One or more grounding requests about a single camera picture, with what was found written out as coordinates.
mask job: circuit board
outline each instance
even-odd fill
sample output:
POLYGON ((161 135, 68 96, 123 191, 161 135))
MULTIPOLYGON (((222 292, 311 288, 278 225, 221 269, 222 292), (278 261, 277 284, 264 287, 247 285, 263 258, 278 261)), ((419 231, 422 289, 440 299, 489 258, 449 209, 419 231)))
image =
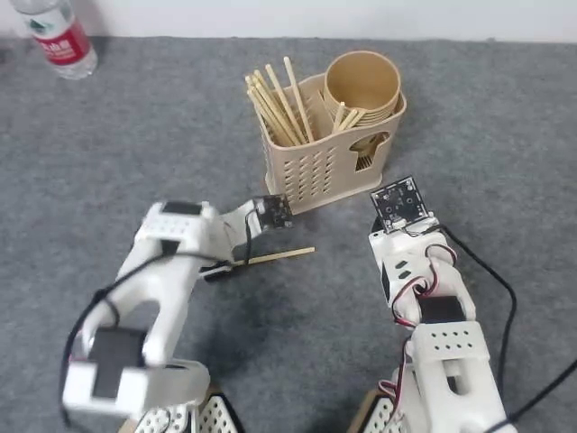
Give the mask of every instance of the circuit board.
POLYGON ((263 196, 254 201, 262 231, 292 227, 292 213, 286 196, 263 196))
POLYGON ((371 199, 387 234, 428 216, 425 203, 412 176, 373 191, 371 199))

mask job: white wall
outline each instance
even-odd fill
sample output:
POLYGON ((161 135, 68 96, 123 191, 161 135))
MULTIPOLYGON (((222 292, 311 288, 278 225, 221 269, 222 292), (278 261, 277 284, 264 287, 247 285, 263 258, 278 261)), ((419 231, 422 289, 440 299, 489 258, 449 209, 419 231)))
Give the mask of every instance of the white wall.
MULTIPOLYGON (((73 0, 90 34, 577 42, 573 0, 73 0)), ((0 0, 0 34, 25 29, 0 0)))

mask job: utensil holder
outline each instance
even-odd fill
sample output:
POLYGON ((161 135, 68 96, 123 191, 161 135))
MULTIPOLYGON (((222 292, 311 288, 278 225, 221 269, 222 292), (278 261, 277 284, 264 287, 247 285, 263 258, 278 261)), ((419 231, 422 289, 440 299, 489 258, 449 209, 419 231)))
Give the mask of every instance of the utensil holder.
MULTIPOLYGON (((315 137, 326 130, 327 122, 332 125, 324 104, 318 101, 324 83, 325 74, 298 83, 315 137)), ((284 91, 292 105, 291 89, 284 88, 284 91)), ((380 123, 329 134, 312 143, 291 147, 274 143, 273 134, 257 112, 267 166, 265 181, 270 194, 286 194, 292 213, 300 214, 378 187, 406 108, 407 100, 401 94, 393 114, 380 123)))

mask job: wooden chopstick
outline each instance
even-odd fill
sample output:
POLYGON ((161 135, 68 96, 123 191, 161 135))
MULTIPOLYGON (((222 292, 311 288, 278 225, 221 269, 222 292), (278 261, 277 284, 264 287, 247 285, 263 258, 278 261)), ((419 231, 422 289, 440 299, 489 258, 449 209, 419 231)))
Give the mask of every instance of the wooden chopstick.
POLYGON ((260 94, 256 91, 254 86, 251 86, 246 93, 254 104, 256 110, 262 115, 264 121, 269 125, 270 129, 279 141, 279 144, 284 147, 290 147, 292 145, 292 141, 290 141, 290 138, 280 127, 280 124, 277 123, 276 118, 266 103, 261 100, 260 94))
POLYGON ((259 80, 254 80, 254 84, 255 84, 256 90, 261 94, 262 98, 264 99, 264 102, 269 106, 269 109, 272 112, 272 115, 274 115, 276 117, 277 121, 280 124, 280 127, 284 130, 284 132, 286 133, 286 135, 288 136, 288 138, 290 139, 292 144, 295 146, 298 146, 300 144, 300 141, 295 136, 295 133, 293 132, 292 128, 290 127, 289 123, 287 122, 286 117, 280 111, 280 108, 274 102, 274 99, 273 99, 274 97, 267 93, 267 90, 262 86, 262 84, 259 80))
POLYGON ((334 115, 333 133, 336 133, 339 130, 339 126, 343 121, 343 113, 344 113, 344 102, 341 102, 341 104, 339 104, 339 107, 336 109, 336 115, 334 115))
POLYGON ((300 97, 300 91, 298 90, 298 83, 297 78, 295 77, 295 71, 292 69, 292 63, 290 63, 290 59, 288 57, 284 58, 284 62, 285 62, 285 68, 287 69, 288 79, 290 80, 290 85, 292 87, 292 91, 295 94, 295 99, 297 100, 298 112, 300 113, 303 125, 305 126, 305 132, 307 133, 308 142, 312 143, 315 140, 315 137, 313 136, 313 132, 310 129, 310 124, 308 124, 308 117, 307 113, 305 112, 303 100, 300 97))
POLYGON ((279 95, 280 103, 284 106, 285 112, 287 113, 288 119, 292 123, 294 131, 298 135, 300 144, 306 143, 307 139, 305 138, 305 135, 303 135, 303 132, 300 130, 297 118, 295 117, 295 114, 292 112, 292 107, 290 106, 289 101, 287 100, 287 96, 285 95, 285 92, 283 91, 282 86, 280 85, 279 80, 277 79, 277 74, 274 73, 274 70, 272 69, 272 66, 270 64, 267 64, 264 68, 267 71, 267 74, 269 74, 272 86, 274 86, 274 89, 277 91, 277 95, 279 95))
POLYGON ((274 104, 277 105, 277 100, 275 99, 274 94, 272 93, 272 90, 270 90, 266 79, 264 79, 263 75, 261 74, 261 72, 258 69, 254 70, 254 72, 252 74, 252 81, 253 81, 253 84, 255 84, 255 85, 256 85, 256 83, 261 83, 261 86, 264 87, 264 90, 267 92, 267 95, 269 95, 269 97, 271 97, 272 100, 274 101, 274 104))
MULTIPOLYGON (((309 246, 308 248, 300 248, 298 250, 285 251, 284 253, 267 254, 261 255, 259 257, 253 257, 249 260, 249 264, 271 262, 273 260, 284 259, 287 257, 296 257, 298 255, 314 253, 316 248, 314 246, 309 246)), ((241 266, 244 264, 244 260, 238 260, 233 262, 233 266, 241 266)))
POLYGON ((353 108, 348 116, 345 117, 343 122, 339 124, 337 131, 344 131, 345 129, 349 128, 349 123, 353 121, 353 119, 359 114, 356 108, 353 108))

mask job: beige cup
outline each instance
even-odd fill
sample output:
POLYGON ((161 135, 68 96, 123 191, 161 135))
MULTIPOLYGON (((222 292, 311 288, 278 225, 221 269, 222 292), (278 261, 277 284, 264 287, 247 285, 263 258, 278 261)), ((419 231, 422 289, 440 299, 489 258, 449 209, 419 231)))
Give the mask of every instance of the beige cup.
POLYGON ((366 111, 357 126, 389 117, 400 95, 395 64, 377 52, 351 51, 331 63, 325 74, 325 104, 334 116, 344 102, 344 116, 353 108, 366 111))

